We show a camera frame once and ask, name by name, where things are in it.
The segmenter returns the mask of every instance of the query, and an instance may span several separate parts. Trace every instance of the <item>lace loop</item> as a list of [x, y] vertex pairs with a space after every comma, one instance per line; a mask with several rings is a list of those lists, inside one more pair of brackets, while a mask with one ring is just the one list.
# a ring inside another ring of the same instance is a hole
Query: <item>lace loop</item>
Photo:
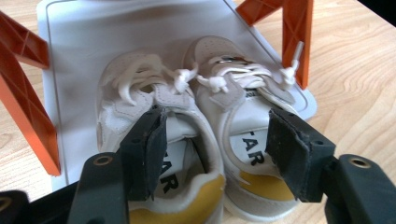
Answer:
[[150, 54], [131, 63], [127, 69], [112, 82], [112, 87], [118, 89], [122, 100], [131, 105], [136, 105], [132, 99], [130, 89], [140, 90], [152, 84], [167, 84], [164, 75], [173, 79], [173, 94], [188, 90], [188, 82], [193, 79], [198, 71], [195, 63], [192, 70], [179, 69], [172, 71], [163, 65], [158, 55]]
[[[296, 82], [295, 74], [299, 66], [299, 58], [303, 51], [303, 42], [299, 42], [294, 52], [291, 67], [282, 68], [279, 70], [282, 81], [279, 83], [279, 88], [283, 91], [290, 89]], [[198, 81], [210, 88], [213, 92], [224, 91], [228, 92], [224, 76], [226, 74], [232, 76], [233, 80], [237, 82], [244, 89], [257, 89], [265, 87], [266, 83], [263, 76], [271, 77], [271, 72], [263, 65], [254, 63], [251, 60], [238, 57], [222, 55], [213, 57], [208, 61], [209, 64], [214, 64], [212, 72], [216, 75], [210, 78], [198, 76]]]

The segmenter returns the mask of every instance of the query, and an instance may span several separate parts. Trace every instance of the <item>white plastic board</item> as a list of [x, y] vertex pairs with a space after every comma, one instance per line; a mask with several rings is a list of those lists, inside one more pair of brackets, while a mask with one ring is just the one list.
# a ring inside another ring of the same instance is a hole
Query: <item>white plastic board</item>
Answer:
[[[54, 189], [78, 181], [85, 160], [98, 153], [98, 81], [120, 54], [151, 51], [178, 69], [193, 40], [219, 35], [278, 74], [279, 56], [234, 7], [227, 0], [46, 0], [38, 5], [39, 34], [48, 41], [50, 55], [50, 69], [43, 73], [45, 107], [58, 132], [62, 167], [62, 175], [52, 179]], [[296, 86], [291, 93], [303, 119], [316, 113], [309, 91]]]

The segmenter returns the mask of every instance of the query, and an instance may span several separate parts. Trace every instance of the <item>shoe upper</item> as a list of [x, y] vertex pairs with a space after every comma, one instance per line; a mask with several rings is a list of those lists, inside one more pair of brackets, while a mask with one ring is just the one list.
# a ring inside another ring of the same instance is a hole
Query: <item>shoe upper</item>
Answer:
[[218, 139], [225, 165], [226, 195], [255, 216], [276, 217], [290, 210], [294, 197], [265, 146], [272, 107], [298, 114], [285, 88], [293, 82], [276, 82], [268, 69], [219, 36], [196, 40], [184, 62], [186, 67], [192, 63], [199, 66], [192, 84], [196, 103]]
[[[97, 96], [100, 151], [116, 151], [153, 106], [164, 106], [167, 112], [168, 149], [155, 199], [129, 202], [134, 221], [167, 223], [171, 218], [169, 223], [187, 223], [191, 220], [187, 214], [194, 213], [205, 220], [219, 205], [224, 186], [222, 160], [187, 83], [193, 76], [194, 71], [169, 70], [158, 55], [136, 53], [116, 58], [102, 75]], [[212, 195], [210, 200], [205, 200], [205, 194]]]

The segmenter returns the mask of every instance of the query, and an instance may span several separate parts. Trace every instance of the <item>table surface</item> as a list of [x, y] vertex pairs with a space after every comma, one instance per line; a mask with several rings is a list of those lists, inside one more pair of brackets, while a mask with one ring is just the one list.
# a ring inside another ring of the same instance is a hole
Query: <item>table surface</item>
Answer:
[[[1, 0], [0, 9], [37, 33], [38, 2]], [[308, 122], [337, 145], [337, 158], [368, 158], [396, 183], [396, 28], [356, 0], [316, 0], [313, 18], [308, 89], [318, 112]], [[278, 11], [256, 24], [277, 52], [281, 21]], [[41, 71], [25, 64], [22, 68], [43, 100]], [[0, 130], [0, 190], [25, 190], [31, 201], [49, 194], [50, 176], [3, 104]], [[325, 200], [301, 203], [275, 223], [325, 223]], [[249, 222], [225, 211], [223, 223]]]

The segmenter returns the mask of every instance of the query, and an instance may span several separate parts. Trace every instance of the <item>orange plastic bracket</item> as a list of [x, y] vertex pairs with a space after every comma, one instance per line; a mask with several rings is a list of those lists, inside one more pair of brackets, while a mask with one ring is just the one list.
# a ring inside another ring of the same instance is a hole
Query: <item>orange plastic bracket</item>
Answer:
[[0, 99], [50, 175], [60, 175], [56, 130], [20, 62], [49, 67], [47, 43], [0, 11]]
[[304, 42], [296, 73], [297, 83], [302, 89], [308, 86], [313, 5], [313, 0], [246, 0], [236, 9], [245, 22], [252, 26], [283, 7], [282, 63], [285, 67], [291, 66], [298, 42]]

